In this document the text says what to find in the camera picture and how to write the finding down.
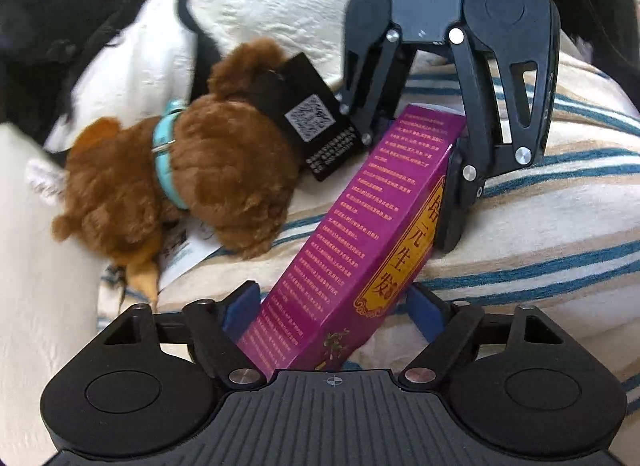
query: black tag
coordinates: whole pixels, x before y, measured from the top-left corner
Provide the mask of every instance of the black tag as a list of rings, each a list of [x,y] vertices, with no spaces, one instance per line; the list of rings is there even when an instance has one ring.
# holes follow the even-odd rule
[[[358,131],[303,53],[259,76],[249,99],[278,125],[319,181],[362,149]]]

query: purple box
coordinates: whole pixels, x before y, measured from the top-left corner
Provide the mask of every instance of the purple box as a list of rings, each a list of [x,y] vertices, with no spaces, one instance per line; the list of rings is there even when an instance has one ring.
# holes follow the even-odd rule
[[[238,345],[277,369],[337,369],[429,258],[465,117],[410,105],[262,303]]]

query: stuffed toy dog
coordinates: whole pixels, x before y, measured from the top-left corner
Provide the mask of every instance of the stuffed toy dog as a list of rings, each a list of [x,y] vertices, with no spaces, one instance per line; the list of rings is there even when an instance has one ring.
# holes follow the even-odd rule
[[[286,218],[300,164],[246,93],[256,76],[285,60],[271,39],[241,44],[212,68],[210,93],[175,114],[168,127],[162,125],[167,116],[126,129],[111,117],[88,126],[66,161],[65,212],[53,220],[54,238],[75,235],[126,266],[129,285],[152,303],[162,226],[183,210],[243,258],[266,252]],[[154,148],[159,129],[166,128],[173,138]],[[160,155],[169,159],[163,171]]]

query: white paper tag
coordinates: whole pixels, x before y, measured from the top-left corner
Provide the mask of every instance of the white paper tag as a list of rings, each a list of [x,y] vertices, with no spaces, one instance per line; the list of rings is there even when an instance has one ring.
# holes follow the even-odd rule
[[[181,219],[177,226],[169,229],[164,236],[164,248],[160,253],[158,289],[167,287],[220,247],[222,244],[207,224],[191,215]]]
[[[49,206],[61,205],[65,199],[66,171],[42,159],[31,159],[24,178],[33,192]]]

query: ribbed black surface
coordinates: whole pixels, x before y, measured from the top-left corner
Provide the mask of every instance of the ribbed black surface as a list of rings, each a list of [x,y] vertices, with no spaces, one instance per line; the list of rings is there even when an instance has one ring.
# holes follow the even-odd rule
[[[615,466],[607,454],[522,460],[460,430],[434,394],[399,389],[388,372],[281,372],[229,396],[199,435],[164,454],[92,462],[61,452],[47,466]]]

